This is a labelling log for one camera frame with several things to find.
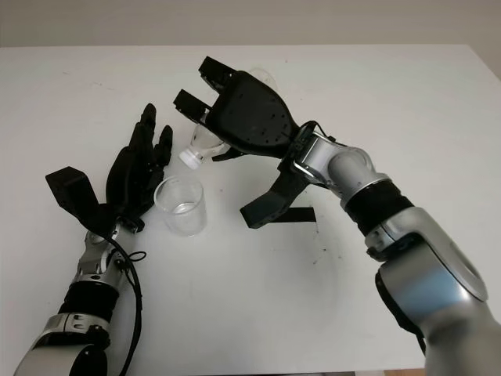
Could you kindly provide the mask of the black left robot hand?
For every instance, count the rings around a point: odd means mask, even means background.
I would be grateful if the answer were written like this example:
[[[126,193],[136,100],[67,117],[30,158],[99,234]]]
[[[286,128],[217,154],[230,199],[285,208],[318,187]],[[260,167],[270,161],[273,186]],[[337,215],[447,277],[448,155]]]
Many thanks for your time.
[[[153,141],[156,107],[149,103],[136,123],[129,144],[117,155],[106,181],[106,202],[119,222],[133,233],[144,229],[142,216],[154,205],[154,191],[171,160],[173,130],[166,125]]]

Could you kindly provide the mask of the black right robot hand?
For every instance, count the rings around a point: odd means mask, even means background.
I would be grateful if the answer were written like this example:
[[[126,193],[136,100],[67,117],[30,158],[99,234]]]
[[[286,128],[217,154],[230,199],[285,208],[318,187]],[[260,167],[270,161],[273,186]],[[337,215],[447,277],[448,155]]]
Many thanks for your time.
[[[299,133],[281,97],[245,71],[234,70],[206,57],[200,76],[217,92],[212,106],[181,90],[175,109],[215,134],[229,149],[212,158],[226,161],[243,155],[282,159]]]

